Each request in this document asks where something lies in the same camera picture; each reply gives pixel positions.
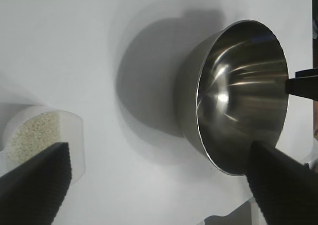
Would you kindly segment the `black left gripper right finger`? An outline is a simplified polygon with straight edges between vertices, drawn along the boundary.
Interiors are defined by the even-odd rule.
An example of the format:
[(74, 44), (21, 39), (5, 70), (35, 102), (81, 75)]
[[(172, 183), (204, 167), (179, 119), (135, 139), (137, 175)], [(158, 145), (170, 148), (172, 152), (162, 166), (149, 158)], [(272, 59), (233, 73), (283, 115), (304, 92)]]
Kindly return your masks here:
[(318, 223), (318, 174), (307, 165), (254, 141), (245, 175), (267, 224)]

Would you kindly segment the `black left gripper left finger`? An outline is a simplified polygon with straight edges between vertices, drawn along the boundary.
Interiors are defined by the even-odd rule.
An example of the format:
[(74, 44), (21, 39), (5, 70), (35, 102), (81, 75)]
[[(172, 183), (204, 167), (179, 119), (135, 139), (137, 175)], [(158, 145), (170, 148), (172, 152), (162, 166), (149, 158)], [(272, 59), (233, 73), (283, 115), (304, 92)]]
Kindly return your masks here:
[(55, 143), (0, 178), (2, 225), (50, 225), (72, 179), (68, 143)]

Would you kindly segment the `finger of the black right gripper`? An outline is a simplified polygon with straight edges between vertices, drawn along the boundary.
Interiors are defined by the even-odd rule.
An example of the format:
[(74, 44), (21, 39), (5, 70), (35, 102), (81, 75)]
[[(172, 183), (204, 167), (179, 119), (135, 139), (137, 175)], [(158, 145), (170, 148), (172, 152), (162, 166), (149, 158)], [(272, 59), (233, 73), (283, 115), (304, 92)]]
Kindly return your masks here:
[(312, 68), (308, 70), (295, 72), (295, 77), (310, 77), (310, 76), (318, 76), (318, 68)]
[(286, 81), (285, 90), (287, 94), (318, 100), (318, 77), (298, 77)]

